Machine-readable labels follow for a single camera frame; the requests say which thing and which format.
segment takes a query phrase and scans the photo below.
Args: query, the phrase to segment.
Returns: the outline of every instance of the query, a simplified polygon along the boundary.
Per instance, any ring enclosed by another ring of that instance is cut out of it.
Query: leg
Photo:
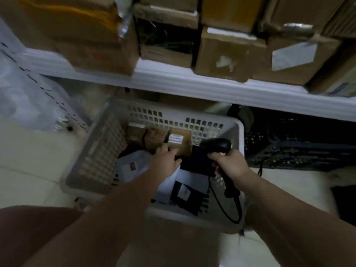
[[[272,225],[257,205],[253,204],[249,207],[246,223],[261,237],[282,267],[305,266],[291,245],[283,238],[278,229]]]
[[[21,266],[81,215],[82,212],[75,209],[57,207],[0,209],[1,262],[4,266]]]

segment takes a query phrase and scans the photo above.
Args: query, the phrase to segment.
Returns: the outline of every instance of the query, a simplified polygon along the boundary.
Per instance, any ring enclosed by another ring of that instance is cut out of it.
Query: person's left arm
[[[149,169],[113,190],[75,223],[58,234],[23,267],[115,266],[131,240],[158,186],[180,165],[177,150],[165,143]]]

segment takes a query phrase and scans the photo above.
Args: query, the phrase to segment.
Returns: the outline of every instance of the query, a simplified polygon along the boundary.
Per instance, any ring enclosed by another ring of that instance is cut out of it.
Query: person
[[[181,160],[174,160],[176,153],[163,144],[147,171],[118,186],[85,214],[26,206],[0,210],[3,266],[115,266],[143,222],[158,186],[180,165]],[[246,224],[260,235],[281,266],[356,266],[354,226],[259,177],[237,150],[227,156],[208,156],[214,160],[216,173],[221,167],[253,201]],[[47,217],[45,226],[35,229],[41,217]]]

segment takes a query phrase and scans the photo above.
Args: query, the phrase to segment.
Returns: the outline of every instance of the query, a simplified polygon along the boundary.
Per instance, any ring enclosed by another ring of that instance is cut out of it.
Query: person's left hand
[[[162,147],[158,147],[153,160],[149,163],[149,172],[157,178],[160,183],[171,176],[182,162],[181,159],[174,160],[178,149],[168,151],[168,143],[163,143]]]

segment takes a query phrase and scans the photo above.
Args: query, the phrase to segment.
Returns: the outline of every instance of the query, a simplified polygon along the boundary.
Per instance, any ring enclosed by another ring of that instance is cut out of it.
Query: hand
[[[149,163],[148,171],[160,184],[171,176],[182,162],[181,159],[174,161],[178,149],[168,151],[168,146],[168,143],[163,143],[162,147],[158,147],[153,160]]]
[[[209,153],[207,156],[214,160],[212,165],[216,167],[215,174],[220,175],[219,167],[221,167],[238,189],[244,187],[249,178],[254,175],[251,174],[253,171],[238,150],[231,149],[226,156],[219,153]]]

